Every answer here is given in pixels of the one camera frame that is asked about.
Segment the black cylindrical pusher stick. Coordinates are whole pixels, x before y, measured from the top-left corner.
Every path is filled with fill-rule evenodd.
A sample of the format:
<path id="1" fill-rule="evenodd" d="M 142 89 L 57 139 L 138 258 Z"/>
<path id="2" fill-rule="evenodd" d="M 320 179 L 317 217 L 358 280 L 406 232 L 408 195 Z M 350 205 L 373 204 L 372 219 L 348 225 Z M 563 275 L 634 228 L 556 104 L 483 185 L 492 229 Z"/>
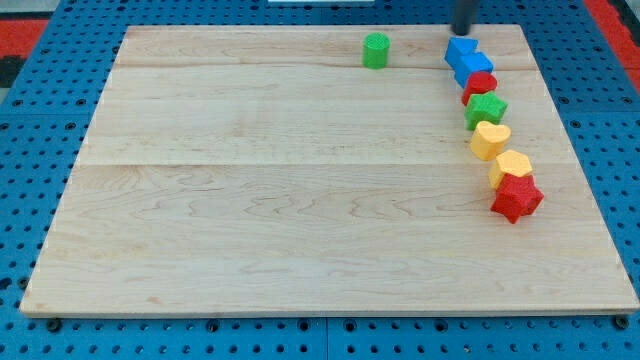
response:
<path id="1" fill-rule="evenodd" d="M 451 20 L 452 33 L 457 36 L 468 35 L 474 23 L 477 10 L 478 0 L 456 0 Z"/>

